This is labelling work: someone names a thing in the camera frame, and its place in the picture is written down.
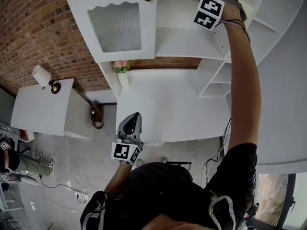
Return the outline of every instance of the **flower vase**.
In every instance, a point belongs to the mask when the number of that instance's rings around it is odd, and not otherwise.
[[[128,76],[125,72],[118,73],[118,81],[124,89],[129,86]]]

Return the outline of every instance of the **white table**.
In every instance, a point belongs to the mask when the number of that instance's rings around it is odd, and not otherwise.
[[[60,80],[57,94],[39,84],[20,88],[11,126],[43,134],[93,138],[90,104],[72,89],[74,79]]]

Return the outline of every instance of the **white shelving unit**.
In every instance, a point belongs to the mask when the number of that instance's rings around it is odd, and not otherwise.
[[[274,48],[304,0],[240,0],[256,63]],[[193,22],[197,0],[68,0],[84,40],[118,98],[117,124],[143,117],[142,139],[165,142],[223,134],[230,113],[231,56],[223,25],[213,32]],[[129,72],[122,89],[113,60],[202,58],[196,70]]]

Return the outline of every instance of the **gray floor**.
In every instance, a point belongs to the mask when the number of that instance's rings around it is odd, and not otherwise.
[[[67,141],[69,142],[69,171],[72,187],[82,190],[74,180],[78,174],[84,174],[96,187],[103,190],[118,167],[110,158],[111,143],[114,141],[116,131],[116,106],[105,107],[105,126],[101,130],[95,130],[93,140],[82,140],[67,137],[49,136],[38,134],[32,143],[30,155],[37,155],[38,151],[44,153],[45,162],[52,158],[56,164],[55,175],[43,177],[43,182],[49,186],[67,184],[69,180],[67,170]],[[204,141],[185,141],[165,143],[162,146],[144,147],[140,157],[145,161],[158,161],[162,157],[173,160],[192,162],[191,174],[195,183],[200,184],[201,168],[211,158],[219,147],[219,139],[207,139]],[[217,164],[209,163],[209,174],[216,171]],[[84,188],[91,185],[83,178],[77,177],[77,181]],[[202,186],[205,185],[205,170],[202,177]],[[79,218],[85,204],[79,205],[74,192],[62,186],[49,189],[44,186],[36,187],[28,184],[19,184],[19,191],[25,211],[12,212],[23,224],[22,229],[45,230],[54,223],[52,230],[76,230],[80,229]]]

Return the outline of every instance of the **potted plant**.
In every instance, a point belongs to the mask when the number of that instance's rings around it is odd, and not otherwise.
[[[113,61],[112,66],[114,67],[115,71],[118,73],[118,81],[123,88],[127,88],[129,85],[128,76],[126,71],[129,71],[133,60],[120,60],[120,61]]]

